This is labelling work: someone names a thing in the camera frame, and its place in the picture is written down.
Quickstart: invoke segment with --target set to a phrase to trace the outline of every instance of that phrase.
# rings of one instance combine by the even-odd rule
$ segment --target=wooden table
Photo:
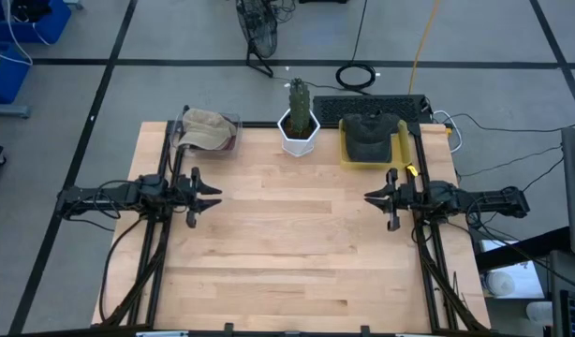
[[[156,172],[165,126],[142,124],[129,179]],[[455,183],[444,126],[421,129],[431,179]],[[302,158],[283,152],[274,128],[244,129],[240,146],[233,160],[184,158],[183,171],[200,167],[223,202],[196,229],[184,214],[174,216],[156,329],[222,330],[232,322],[236,330],[431,331],[411,214],[399,212],[402,227],[388,232],[388,216],[362,200],[385,184],[385,171],[340,168],[337,130],[322,129]],[[125,212],[115,238],[136,218]],[[462,216],[451,221],[465,227]],[[144,228],[127,235],[111,260],[107,315],[134,283]],[[456,271],[461,298],[489,327],[468,234],[440,231],[450,279]]]

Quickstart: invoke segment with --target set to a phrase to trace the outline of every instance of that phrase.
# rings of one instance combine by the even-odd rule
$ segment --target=cactus
[[[291,130],[300,135],[310,124],[310,92],[301,79],[291,81],[289,88]]]

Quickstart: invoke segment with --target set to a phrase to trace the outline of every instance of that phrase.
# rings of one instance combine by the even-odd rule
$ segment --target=potted plant
[[[283,136],[284,151],[295,157],[313,151],[320,124],[310,110],[310,92],[301,79],[291,81],[289,109],[279,119],[277,126]]]

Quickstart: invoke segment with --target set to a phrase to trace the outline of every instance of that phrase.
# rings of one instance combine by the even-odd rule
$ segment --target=white hexagonal pot
[[[295,157],[310,154],[315,148],[315,138],[317,137],[318,130],[320,129],[320,124],[318,123],[317,117],[315,117],[313,112],[310,111],[310,117],[315,121],[316,127],[308,139],[290,139],[288,136],[286,136],[286,132],[284,131],[283,126],[281,126],[288,115],[289,109],[287,109],[286,113],[284,113],[284,115],[279,119],[279,122],[277,122],[277,127],[279,127],[281,136],[283,137],[282,147],[284,148],[284,151]]]

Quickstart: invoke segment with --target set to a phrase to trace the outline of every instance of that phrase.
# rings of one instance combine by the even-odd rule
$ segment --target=fan
[[[272,78],[273,71],[262,60],[277,49],[277,19],[273,15],[271,0],[236,0],[236,8],[248,43],[246,65]],[[250,64],[250,54],[255,54],[267,70]]]

